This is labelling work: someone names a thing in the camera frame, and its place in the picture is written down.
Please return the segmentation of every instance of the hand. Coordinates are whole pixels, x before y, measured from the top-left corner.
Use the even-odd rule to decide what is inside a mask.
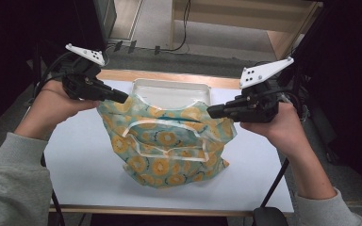
[[[72,100],[61,82],[50,81],[37,96],[25,118],[14,131],[15,134],[45,139],[57,126],[74,116],[78,111],[97,107],[99,102]]]
[[[291,104],[280,103],[278,114],[269,123],[241,122],[240,126],[266,137],[286,157],[311,150],[296,110]]]

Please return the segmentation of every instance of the person's left hand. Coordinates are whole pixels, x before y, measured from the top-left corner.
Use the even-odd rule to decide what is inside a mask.
[[[45,139],[59,123],[74,116],[78,111],[98,105],[97,101],[72,100],[64,91],[61,82],[50,81],[42,88],[14,134]]]

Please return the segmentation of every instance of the gray carpet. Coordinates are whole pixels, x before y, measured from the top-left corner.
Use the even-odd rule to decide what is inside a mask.
[[[235,58],[173,55],[168,53],[161,53],[155,56],[153,51],[135,50],[132,54],[128,54],[127,51],[128,49],[126,47],[115,53],[112,52],[112,49],[108,50],[110,61],[105,69],[195,73],[239,78],[243,67],[250,67],[255,64],[255,62],[252,61]],[[5,139],[6,132],[13,131],[26,112],[24,102],[31,97],[31,93],[32,88],[29,87],[0,118],[0,144]],[[362,181],[360,175],[349,167],[334,166],[327,161],[325,147],[316,131],[316,127],[310,119],[304,124],[304,129],[331,182],[341,190],[344,200],[348,203],[352,211],[362,216]],[[286,173],[286,180],[293,197],[296,186],[293,183],[290,169]],[[293,198],[292,200],[296,213],[299,213],[296,202]],[[291,226],[298,225],[296,213],[288,217],[288,223]],[[67,224],[69,225],[78,224],[81,216],[81,214],[65,214]],[[89,225],[90,219],[91,215],[87,215],[82,225]],[[252,225],[252,219],[228,218],[228,223],[230,226]]]

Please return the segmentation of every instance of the white tray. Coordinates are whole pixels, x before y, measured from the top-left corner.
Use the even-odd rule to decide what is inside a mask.
[[[192,105],[196,101],[211,104],[211,88],[206,84],[136,79],[131,93],[138,94],[150,104],[164,109],[176,109]]]

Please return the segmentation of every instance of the white bracket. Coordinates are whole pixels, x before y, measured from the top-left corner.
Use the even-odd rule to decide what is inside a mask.
[[[239,87],[244,89],[262,83],[276,73],[281,72],[292,63],[293,58],[288,57],[287,59],[278,60],[273,63],[263,64],[253,68],[244,68],[242,76],[240,77]]]
[[[88,49],[79,48],[76,46],[71,45],[70,43],[66,45],[66,49],[72,51],[73,53],[80,55],[84,58],[89,59],[90,61],[97,63],[101,66],[105,66],[105,60],[102,56],[102,52],[96,52]]]

